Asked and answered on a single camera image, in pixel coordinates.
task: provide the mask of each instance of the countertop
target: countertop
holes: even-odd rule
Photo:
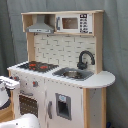
[[[9,67],[8,70],[15,70],[15,71],[25,72],[29,74],[34,74],[34,75],[42,76],[47,79],[52,79],[52,80],[73,84],[74,86],[82,87],[82,88],[103,88],[103,87],[110,86],[115,82],[115,76],[108,71],[101,71],[99,74],[93,74],[91,77],[89,77],[84,81],[78,81],[78,80],[67,79],[67,78],[62,78],[62,77],[52,75],[55,71],[61,68],[64,68],[63,66],[59,66],[47,73],[39,73],[39,72],[33,72],[30,70],[17,68],[17,66],[22,65],[24,63],[26,62]]]

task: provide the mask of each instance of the floor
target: floor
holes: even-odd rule
[[[13,120],[12,104],[3,110],[0,110],[0,123]]]

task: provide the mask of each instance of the tile backsplash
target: tile backsplash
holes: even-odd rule
[[[38,62],[76,68],[79,55],[84,50],[90,51],[95,58],[95,37],[38,34],[34,36],[34,43]],[[83,55],[83,62],[88,62],[88,69],[95,70],[87,54]]]

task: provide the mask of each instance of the toy stove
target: toy stove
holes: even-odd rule
[[[45,80],[41,75],[38,76],[37,72],[46,73],[57,67],[58,65],[31,61],[16,67],[17,69],[24,69],[22,72],[11,71],[12,78],[20,81],[20,89],[13,91],[15,118],[26,113],[32,113],[38,117],[41,128],[45,127]]]
[[[28,63],[23,64],[23,65],[20,65],[18,67],[23,68],[23,69],[28,69],[28,70],[33,70],[33,71],[45,73],[45,72],[48,72],[48,71],[58,67],[58,65],[32,61],[32,62],[28,62]]]

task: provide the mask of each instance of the cabinet door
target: cabinet door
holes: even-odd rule
[[[44,92],[21,87],[18,90],[14,90],[13,99],[15,118],[32,113],[38,117],[41,128],[45,128],[46,107]]]
[[[82,89],[46,80],[47,127],[83,128]]]

